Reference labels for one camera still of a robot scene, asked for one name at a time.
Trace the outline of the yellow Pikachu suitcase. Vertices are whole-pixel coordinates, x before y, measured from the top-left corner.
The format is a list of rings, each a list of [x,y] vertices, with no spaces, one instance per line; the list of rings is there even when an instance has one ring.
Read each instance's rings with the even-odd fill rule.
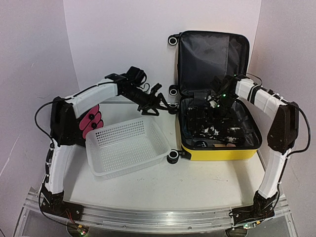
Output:
[[[207,98],[215,76],[245,75],[250,43],[239,34],[208,31],[184,31],[168,37],[170,46],[178,47],[177,83],[169,87],[169,94],[180,95],[173,104],[178,115],[181,148],[173,149],[167,156],[174,164],[181,158],[191,161],[243,160],[254,156],[262,144],[262,136],[246,105],[236,98],[232,110],[245,133],[243,145],[235,148],[215,148],[213,144],[227,144],[205,138],[193,138],[186,131],[186,112],[191,106],[210,107]],[[195,148],[196,141],[205,141],[207,148]]]

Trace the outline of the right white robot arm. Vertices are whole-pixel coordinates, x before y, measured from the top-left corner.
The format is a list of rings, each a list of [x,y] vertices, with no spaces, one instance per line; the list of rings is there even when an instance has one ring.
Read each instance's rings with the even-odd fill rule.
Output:
[[[211,83],[214,94],[211,99],[217,107],[230,107],[236,98],[245,99],[266,114],[272,124],[267,135],[269,160],[263,181],[254,195],[253,204],[248,214],[259,219],[267,211],[273,210],[273,204],[279,198],[279,186],[288,158],[297,153],[305,152],[311,144],[310,125],[307,122],[308,141],[301,150],[292,150],[299,134],[299,116],[307,119],[302,109],[295,102],[288,102],[271,89],[265,89],[244,75],[215,76]]]

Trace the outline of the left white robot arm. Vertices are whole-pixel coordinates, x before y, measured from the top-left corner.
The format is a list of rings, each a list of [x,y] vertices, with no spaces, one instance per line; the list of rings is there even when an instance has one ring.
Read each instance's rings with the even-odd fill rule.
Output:
[[[64,174],[68,155],[74,145],[85,146],[89,132],[104,125],[100,103],[123,96],[137,104],[137,110],[145,116],[158,116],[159,111],[169,111],[170,105],[158,90],[157,83],[145,92],[141,85],[147,80],[146,73],[130,67],[123,74],[109,74],[98,83],[65,98],[55,97],[41,106],[51,106],[50,131],[44,132],[50,139],[45,160],[45,178],[41,192],[47,208],[56,216],[66,212],[64,199]]]

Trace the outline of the white plastic basket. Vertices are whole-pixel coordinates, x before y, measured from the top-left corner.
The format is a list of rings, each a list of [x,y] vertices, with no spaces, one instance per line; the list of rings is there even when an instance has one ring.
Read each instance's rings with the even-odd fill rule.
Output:
[[[92,174],[104,179],[159,164],[171,151],[164,133],[149,117],[92,130],[85,147]]]

